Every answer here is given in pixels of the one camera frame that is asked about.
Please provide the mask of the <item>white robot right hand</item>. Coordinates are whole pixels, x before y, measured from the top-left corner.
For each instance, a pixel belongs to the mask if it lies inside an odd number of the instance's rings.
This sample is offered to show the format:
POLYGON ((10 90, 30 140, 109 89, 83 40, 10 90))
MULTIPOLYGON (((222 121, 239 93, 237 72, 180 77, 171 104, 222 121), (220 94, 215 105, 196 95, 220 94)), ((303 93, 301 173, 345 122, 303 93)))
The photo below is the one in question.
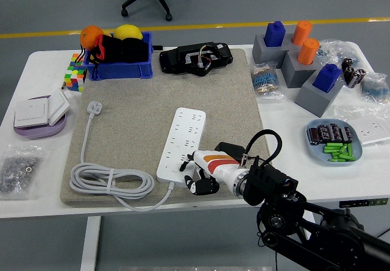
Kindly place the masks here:
POLYGON ((183 172, 187 165, 193 162, 200 179, 194 181, 189 175, 185 175, 185 184, 194 195, 210 195, 219 191, 220 185, 227 185, 229 191, 241 198, 242 187, 249 173, 233 157, 222 151, 196 150, 188 154, 186 160, 179 167, 183 172))

